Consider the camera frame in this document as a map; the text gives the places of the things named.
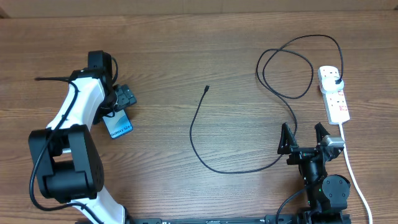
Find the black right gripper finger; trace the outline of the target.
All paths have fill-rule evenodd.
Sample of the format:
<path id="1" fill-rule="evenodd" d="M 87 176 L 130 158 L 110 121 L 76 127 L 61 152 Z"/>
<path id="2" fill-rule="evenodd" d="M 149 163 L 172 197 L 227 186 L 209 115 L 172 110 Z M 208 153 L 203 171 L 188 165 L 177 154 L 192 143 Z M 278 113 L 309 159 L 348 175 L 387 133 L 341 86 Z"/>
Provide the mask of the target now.
<path id="1" fill-rule="evenodd" d="M 297 141 L 287 123 L 282 124 L 278 154 L 291 154 L 299 148 Z"/>
<path id="2" fill-rule="evenodd" d="M 323 127 L 321 123 L 317 123 L 315 125 L 315 132 L 317 138 L 317 145 L 316 148 L 320 148 L 321 146 L 328 145 L 328 138 L 329 132 Z"/>

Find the blue Galaxy smartphone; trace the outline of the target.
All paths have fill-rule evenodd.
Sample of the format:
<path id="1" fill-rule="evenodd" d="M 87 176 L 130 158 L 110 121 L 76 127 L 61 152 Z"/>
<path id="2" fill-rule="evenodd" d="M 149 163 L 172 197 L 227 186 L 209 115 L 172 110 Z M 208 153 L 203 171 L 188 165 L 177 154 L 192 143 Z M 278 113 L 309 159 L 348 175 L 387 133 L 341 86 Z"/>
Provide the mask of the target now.
<path id="1" fill-rule="evenodd" d="M 103 116 L 103 121 L 112 139 L 133 131 L 133 126 L 124 110 Z"/>

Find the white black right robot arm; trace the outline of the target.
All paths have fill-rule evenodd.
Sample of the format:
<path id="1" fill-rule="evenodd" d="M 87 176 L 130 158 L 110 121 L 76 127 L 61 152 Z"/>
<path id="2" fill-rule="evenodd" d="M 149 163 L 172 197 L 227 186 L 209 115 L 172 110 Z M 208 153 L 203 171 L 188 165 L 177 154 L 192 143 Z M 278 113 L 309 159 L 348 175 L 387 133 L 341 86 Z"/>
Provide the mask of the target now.
<path id="1" fill-rule="evenodd" d="M 291 195 L 279 207 L 275 218 L 266 220 L 274 223 L 350 223 L 349 215 L 343 214 L 348 207 L 351 183 L 342 175 L 328 175 L 325 164 L 336 159 L 344 149 L 345 142 L 339 136 L 332 136 L 321 123 L 315 125 L 317 145 L 299 147 L 289 126 L 281 127 L 277 153 L 288 155 L 287 164 L 297 165 L 304 187 Z M 299 209 L 293 215 L 282 215 L 284 206 L 296 196 L 305 192 L 308 207 Z"/>

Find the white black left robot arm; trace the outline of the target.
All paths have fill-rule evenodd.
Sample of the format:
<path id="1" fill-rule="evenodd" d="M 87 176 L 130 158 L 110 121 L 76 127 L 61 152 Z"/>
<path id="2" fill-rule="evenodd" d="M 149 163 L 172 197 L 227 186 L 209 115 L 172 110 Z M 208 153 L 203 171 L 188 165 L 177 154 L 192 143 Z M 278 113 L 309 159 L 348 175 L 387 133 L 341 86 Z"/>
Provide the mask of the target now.
<path id="1" fill-rule="evenodd" d="M 56 117 L 28 138 L 34 164 L 29 197 L 42 211 L 78 209 L 90 223 L 133 223 L 127 208 L 104 186 L 104 169 L 91 127 L 104 122 L 115 139 L 133 127 L 125 109 L 136 103 L 127 85 L 118 85 L 118 64 L 102 50 L 88 53 L 88 65 L 59 81 L 68 94 Z"/>

